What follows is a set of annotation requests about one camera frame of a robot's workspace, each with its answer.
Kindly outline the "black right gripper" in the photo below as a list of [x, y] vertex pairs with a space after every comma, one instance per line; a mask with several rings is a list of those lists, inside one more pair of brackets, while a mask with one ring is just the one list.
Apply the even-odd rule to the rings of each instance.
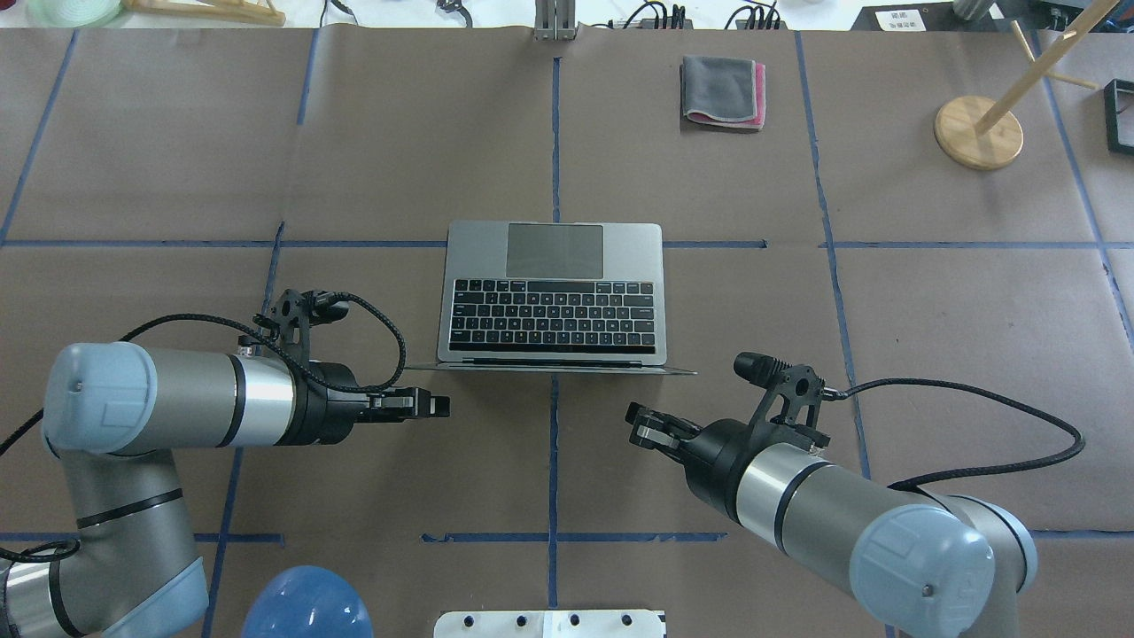
[[632, 444], [680, 462], [691, 492], [734, 522], [741, 521], [736, 509], [741, 476], [758, 452], [770, 446], [778, 428], [730, 417], [701, 427], [637, 402], [628, 405], [625, 422], [632, 426]]

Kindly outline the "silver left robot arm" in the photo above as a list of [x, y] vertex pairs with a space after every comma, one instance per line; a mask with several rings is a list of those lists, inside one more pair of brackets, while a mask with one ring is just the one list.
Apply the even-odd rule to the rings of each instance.
[[423, 388], [346, 392], [342, 364], [315, 380], [276, 358], [69, 344], [46, 384], [42, 439], [61, 463], [78, 542], [3, 561], [5, 637], [170, 637], [209, 607], [183, 499], [181, 448], [338, 443], [358, 423], [448, 416]]

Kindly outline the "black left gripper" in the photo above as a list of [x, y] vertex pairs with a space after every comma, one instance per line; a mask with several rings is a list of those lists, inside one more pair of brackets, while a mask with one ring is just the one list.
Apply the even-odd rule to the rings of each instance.
[[357, 423], [401, 423], [449, 417], [449, 395], [431, 395], [423, 388], [386, 388], [376, 394], [353, 394], [324, 388], [295, 373], [295, 444], [333, 445]]

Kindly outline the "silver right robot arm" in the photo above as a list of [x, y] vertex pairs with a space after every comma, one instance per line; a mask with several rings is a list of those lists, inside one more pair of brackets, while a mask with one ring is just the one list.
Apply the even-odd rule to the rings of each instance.
[[891, 490], [787, 441], [741, 451], [747, 424], [696, 424], [631, 403], [629, 440], [683, 465], [721, 514], [907, 637], [1017, 637], [1036, 542], [980, 497]]

